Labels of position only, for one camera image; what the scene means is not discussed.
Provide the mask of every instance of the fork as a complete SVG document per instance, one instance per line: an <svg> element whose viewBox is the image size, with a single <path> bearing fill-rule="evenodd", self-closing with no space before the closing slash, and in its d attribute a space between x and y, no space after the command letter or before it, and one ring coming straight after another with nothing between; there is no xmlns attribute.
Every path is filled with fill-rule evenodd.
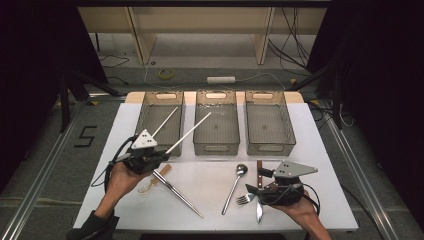
<svg viewBox="0 0 424 240"><path fill-rule="evenodd" d="M236 202L237 202L238 205L243 205L243 204L250 203L254 198L255 198L255 194L247 193L246 195L238 197L236 199Z"/></svg>

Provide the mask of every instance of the black fabric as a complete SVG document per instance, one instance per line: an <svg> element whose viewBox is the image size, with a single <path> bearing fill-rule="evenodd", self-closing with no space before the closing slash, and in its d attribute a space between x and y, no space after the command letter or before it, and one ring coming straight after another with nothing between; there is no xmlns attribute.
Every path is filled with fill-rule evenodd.
<svg viewBox="0 0 424 240"><path fill-rule="evenodd" d="M110 240L112 239L113 232L115 231L116 225L118 224L119 218L113 214L109 219L104 220L96 215L94 211L91 212L90 216L84 222L81 228L72 229L66 234L67 240Z"/></svg>

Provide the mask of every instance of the white tabletop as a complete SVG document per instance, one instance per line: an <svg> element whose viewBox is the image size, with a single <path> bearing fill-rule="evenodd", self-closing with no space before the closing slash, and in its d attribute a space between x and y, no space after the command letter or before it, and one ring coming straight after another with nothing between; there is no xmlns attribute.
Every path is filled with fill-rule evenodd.
<svg viewBox="0 0 424 240"><path fill-rule="evenodd" d="M134 134L140 108L141 104L121 104L93 181L105 169L119 146ZM115 214L120 217L117 229L161 233L300 230L300 227L288 216L269 206L264 206L264 217L258 224L256 203L242 206L235 203L236 197L247 193L245 184L256 186L256 160L258 159L263 160L264 168L271 170L275 169L283 159L318 168L317 173L301 176L300 179L317 191L321 201L322 223L330 231L358 229L307 104L288 104L288 110L297 141L289 157L258 157L246 154L245 117L242 104L238 105L240 148L237 156L196 156L192 133L183 141L182 154L180 157L171 157L168 161L172 170L165 175L165 178L199 209L204 219L161 183L153 187L147 195L141 195L137 190L147 185L150 178L146 178L116 206ZM194 113L195 106L186 105L184 132L194 126ZM221 210L236 179L235 168L239 163L246 164L249 171L238 182L227 213L221 215ZM264 184L273 181L270 178L263 180ZM316 200L313 192L311 190L309 192L312 199ZM88 189L76 219L75 228L82 226L90 212L96 209L103 195L103 185Z"/></svg>

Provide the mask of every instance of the human hand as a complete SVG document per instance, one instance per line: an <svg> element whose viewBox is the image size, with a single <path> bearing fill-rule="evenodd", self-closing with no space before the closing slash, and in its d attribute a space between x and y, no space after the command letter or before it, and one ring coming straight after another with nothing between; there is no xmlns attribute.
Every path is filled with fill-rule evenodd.
<svg viewBox="0 0 424 240"><path fill-rule="evenodd" d="M286 213L293 221L308 231L313 239L331 239L327 229L322 225L312 203L302 197L299 202L290 206L270 206Z"/></svg>
<svg viewBox="0 0 424 240"><path fill-rule="evenodd" d="M94 215L102 219L107 219L119 200L131 192L143 178L151 174L152 172L147 172L138 175L131 172L122 162L116 163L112 168L105 196L94 212Z"/></svg>
<svg viewBox="0 0 424 240"><path fill-rule="evenodd" d="M118 162L112 168L106 195L113 195L121 199L131 192L143 178L150 176L153 171L141 175L130 171L122 162Z"/></svg>

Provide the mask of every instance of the metal spoon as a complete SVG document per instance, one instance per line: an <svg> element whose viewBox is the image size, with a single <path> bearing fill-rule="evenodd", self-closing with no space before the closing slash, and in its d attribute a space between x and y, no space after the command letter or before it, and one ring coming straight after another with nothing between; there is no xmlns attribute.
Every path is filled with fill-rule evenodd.
<svg viewBox="0 0 424 240"><path fill-rule="evenodd" d="M233 188L231 189L230 195L228 196L227 201L225 202L224 208L222 209L222 212L221 212L222 215L224 215L225 212L227 212L228 204L230 203L231 196L233 195L233 192L234 192L234 189L236 188L238 180L246 172L247 172L247 166L246 165L244 165L244 164L237 165L237 168L236 168L237 179L234 182L234 185L233 185Z"/></svg>

